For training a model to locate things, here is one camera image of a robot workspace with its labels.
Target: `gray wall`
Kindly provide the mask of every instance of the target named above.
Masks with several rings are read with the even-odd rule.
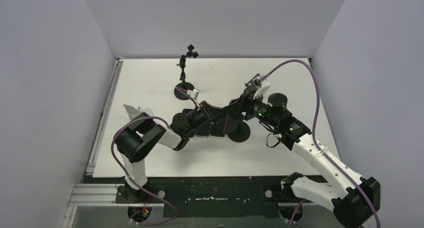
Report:
[[[59,227],[114,56],[84,0],[0,0],[0,221]]]
[[[86,0],[117,57],[312,57],[344,0]]]
[[[423,227],[424,0],[346,0],[312,65],[340,156],[382,185],[382,227]]]

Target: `black cable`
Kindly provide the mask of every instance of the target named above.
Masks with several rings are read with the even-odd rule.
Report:
[[[275,143],[273,146],[269,146],[269,144],[268,144],[268,137],[270,137],[270,135],[274,135],[274,133],[269,133],[266,136],[266,146],[269,147],[269,148],[274,148],[274,147],[276,147],[276,146],[278,146],[280,144],[280,141],[278,141],[277,143]]]
[[[267,131],[269,131],[269,132],[271,132],[271,133],[275,133],[274,132],[274,129],[273,128],[271,128],[268,124],[266,124],[266,123],[263,123],[262,121],[259,121],[259,124],[261,124]]]

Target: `black disc base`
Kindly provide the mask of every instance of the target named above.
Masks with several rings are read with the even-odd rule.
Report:
[[[146,209],[148,210],[148,213],[143,213],[143,207],[128,207],[127,210],[127,214],[128,214],[128,218],[131,219],[131,216],[133,216],[134,213],[137,213],[137,215],[133,216],[132,219],[135,222],[144,222],[145,220],[147,220],[147,218],[149,218],[151,212],[152,212],[152,208],[151,207],[146,207]]]
[[[193,84],[189,83],[189,82],[185,82],[185,87],[183,87],[182,82],[180,82],[176,87],[185,89],[185,90],[193,90],[195,87],[193,86]],[[184,96],[184,94],[180,93],[179,91],[177,91],[175,88],[173,90],[173,93],[175,95],[176,98],[178,98],[179,100],[188,100],[189,98],[187,96]]]
[[[237,130],[228,134],[228,138],[233,142],[244,142],[249,139],[251,128],[246,122],[243,122],[237,127]]]

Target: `small tripod stand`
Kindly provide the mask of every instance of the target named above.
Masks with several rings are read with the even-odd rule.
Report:
[[[193,45],[190,44],[190,46],[188,46],[188,52],[186,55],[181,55],[181,58],[179,59],[179,64],[177,64],[177,66],[180,66],[181,68],[181,75],[179,80],[182,81],[179,84],[177,84],[177,87],[182,88],[184,90],[193,90],[195,87],[193,86],[193,84],[186,82],[186,73],[184,72],[184,68],[186,66],[186,57],[193,57],[196,58],[198,57],[198,52],[193,51],[195,47]],[[178,90],[174,89],[173,93],[175,95],[176,98],[178,98],[179,100],[188,100],[187,96],[184,96],[184,94],[181,94]]]

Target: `white platform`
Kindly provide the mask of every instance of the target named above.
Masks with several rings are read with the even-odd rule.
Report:
[[[187,81],[200,90],[198,100],[214,106],[226,106],[238,98],[244,83],[257,73],[265,74],[287,58],[196,58],[186,62]],[[112,136],[130,119],[123,104],[149,107],[156,116],[169,123],[174,114],[193,108],[190,101],[174,97],[173,88],[179,83],[178,59],[125,59],[118,78],[107,124],[97,154],[94,177],[119,177],[124,172],[111,156]],[[308,70],[301,64],[283,66],[268,79],[271,88],[264,96],[280,92],[288,97],[288,109],[312,128],[316,95]],[[251,136],[244,143],[228,137],[193,137],[186,147],[175,152],[156,145],[147,156],[148,177],[206,177],[206,176],[281,176],[300,172],[318,173],[284,145],[266,147],[266,131],[256,119],[247,122]],[[317,138],[339,157],[323,106],[318,117]]]

